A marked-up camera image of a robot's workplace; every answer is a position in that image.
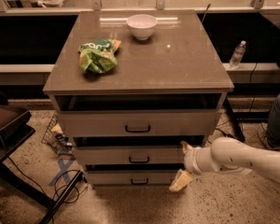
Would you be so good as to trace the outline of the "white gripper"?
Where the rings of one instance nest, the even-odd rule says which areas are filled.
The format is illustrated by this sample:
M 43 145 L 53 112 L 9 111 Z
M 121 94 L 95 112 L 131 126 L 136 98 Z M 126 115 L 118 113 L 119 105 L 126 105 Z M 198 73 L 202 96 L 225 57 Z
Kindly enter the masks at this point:
M 192 147 L 186 141 L 180 142 L 184 153 L 184 167 L 179 169 L 175 179 L 169 187 L 171 192 L 178 192 L 188 185 L 194 175 L 201 175 L 214 170 L 210 147 Z

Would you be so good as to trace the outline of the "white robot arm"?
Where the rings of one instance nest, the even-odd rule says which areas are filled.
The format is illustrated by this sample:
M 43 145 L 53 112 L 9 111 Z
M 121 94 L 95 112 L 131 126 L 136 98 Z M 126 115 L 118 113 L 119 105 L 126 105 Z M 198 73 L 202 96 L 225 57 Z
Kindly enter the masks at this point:
M 203 173 L 248 174 L 254 171 L 280 184 L 280 151 L 250 147 L 236 139 L 220 137 L 210 147 L 181 142 L 184 167 L 176 173 L 169 190 L 178 192 Z

